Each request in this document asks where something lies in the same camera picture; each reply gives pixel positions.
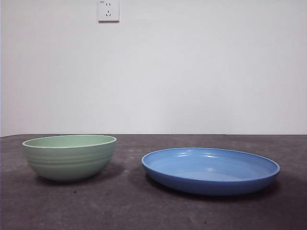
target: electrical outlet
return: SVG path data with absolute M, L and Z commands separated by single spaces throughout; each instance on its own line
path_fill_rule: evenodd
M 118 23 L 119 0 L 99 0 L 98 21 L 100 23 Z

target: bowl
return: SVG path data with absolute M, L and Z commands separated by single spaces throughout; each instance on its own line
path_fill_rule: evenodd
M 262 156 L 226 149 L 163 149 L 143 156 L 148 175 L 167 187 L 199 195 L 233 196 L 271 184 L 279 165 Z
M 60 182 L 85 179 L 99 173 L 111 160 L 116 138 L 104 135 L 66 135 L 23 142 L 31 168 Z

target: gray table surface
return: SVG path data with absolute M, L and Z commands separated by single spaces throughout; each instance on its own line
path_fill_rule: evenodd
M 2 230 L 306 230 L 307 136 L 112 135 L 114 156 L 97 176 L 74 184 L 38 177 L 21 143 L 1 138 Z M 141 157 L 173 147 L 246 151 L 279 163 L 277 181 L 233 197 L 190 195 L 150 179 Z

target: plate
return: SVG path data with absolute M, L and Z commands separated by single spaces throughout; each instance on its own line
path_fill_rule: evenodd
M 142 157 L 148 175 L 167 187 L 199 195 L 252 193 L 271 184 L 279 165 L 251 153 L 209 148 L 176 148 Z

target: green bowl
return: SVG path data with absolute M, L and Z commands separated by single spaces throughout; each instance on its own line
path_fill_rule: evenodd
M 111 160 L 116 138 L 103 135 L 67 135 L 23 142 L 27 160 L 40 176 L 78 181 L 99 173 Z

